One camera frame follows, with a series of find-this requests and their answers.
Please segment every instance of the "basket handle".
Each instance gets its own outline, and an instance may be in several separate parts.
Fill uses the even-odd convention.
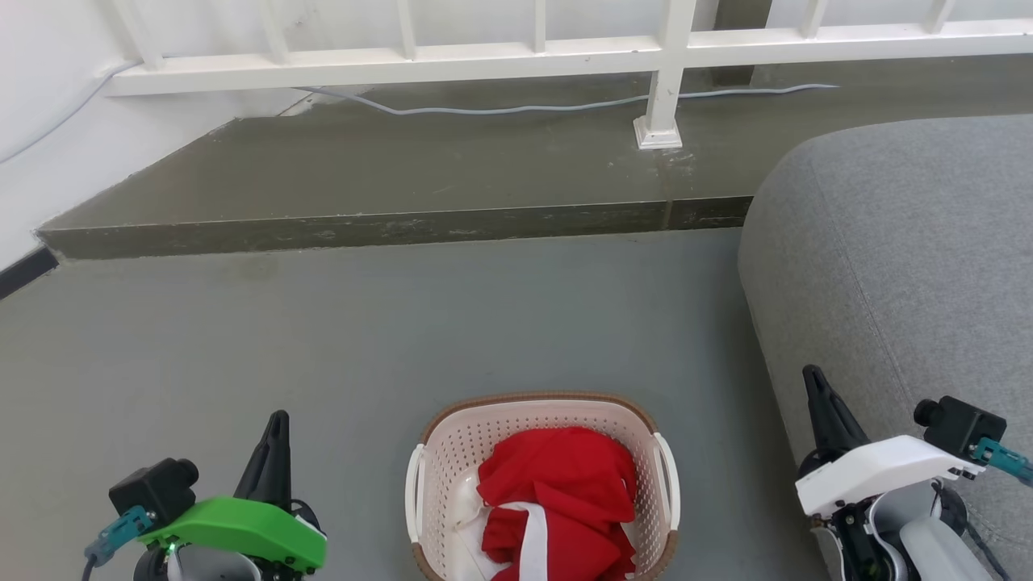
[[[424,445],[417,444],[409,457],[409,468],[405,472],[405,526],[409,530],[409,541],[419,543],[424,532]]]
[[[663,439],[660,432],[654,432],[653,437],[657,444],[656,450],[653,451],[657,460],[657,477],[667,489],[667,495],[660,503],[663,504],[663,513],[670,523],[670,529],[678,530],[679,521],[682,519],[682,488],[678,481],[678,466],[675,464],[675,455],[671,454],[667,440]]]

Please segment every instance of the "white railing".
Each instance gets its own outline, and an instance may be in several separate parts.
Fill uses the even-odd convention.
[[[685,68],[1033,53],[1033,19],[949,22],[954,0],[933,0],[915,24],[823,27],[831,0],[810,0],[799,28],[706,32],[692,32],[696,0],[666,0],[658,37],[571,40],[547,39],[547,0],[533,0],[527,43],[433,47],[416,44],[410,0],[397,0],[400,48],[294,52],[274,0],[256,0],[268,54],[168,58],[135,0],[114,1],[144,64],[115,75],[113,95],[652,71],[649,106],[634,123],[643,149],[681,147],[675,109]]]

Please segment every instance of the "gray fabric upholstery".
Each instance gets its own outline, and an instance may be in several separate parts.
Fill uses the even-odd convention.
[[[924,398],[1008,420],[1033,454],[1033,116],[908,121],[811,140],[763,183],[740,273],[797,461],[814,363],[873,439]],[[1033,490],[954,487],[1013,579],[1033,578]]]

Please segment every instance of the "red garment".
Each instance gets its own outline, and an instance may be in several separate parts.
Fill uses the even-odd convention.
[[[513,434],[478,469],[484,502],[540,504],[547,523],[549,581],[613,581],[633,573],[635,554],[620,523],[635,518],[635,464],[619,442],[586,428]],[[495,508],[481,549],[512,562],[493,581],[520,579],[528,513]]]

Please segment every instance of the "gray floor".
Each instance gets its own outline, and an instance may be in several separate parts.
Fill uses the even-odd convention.
[[[230,493],[292,418],[318,578],[420,578],[402,489],[418,434],[471,396],[553,388],[649,409],[682,477],[667,579],[825,573],[735,270],[739,231],[88,262],[0,303],[0,560],[73,579],[107,487],[167,456]],[[96,573],[125,580],[127,548]]]
[[[506,238],[524,221],[536,236],[696,227],[682,223],[678,201],[751,196],[810,137],[904,119],[1033,113],[1031,64],[1031,55],[1009,55],[761,66],[754,87],[841,88],[684,100],[685,147],[663,151],[637,149],[631,122],[644,103],[502,117],[322,105],[234,122],[55,219],[41,236],[72,257],[115,257],[404,243],[429,232],[437,240],[478,230]],[[709,71],[686,71],[683,91],[710,89]],[[487,109],[648,90],[648,75],[626,74],[383,86],[367,96],[400,109]],[[667,203],[674,215],[665,215]],[[496,214],[442,219],[558,206],[636,210],[602,216],[595,231],[557,215],[507,214],[504,225]],[[745,205],[735,209],[741,218]]]

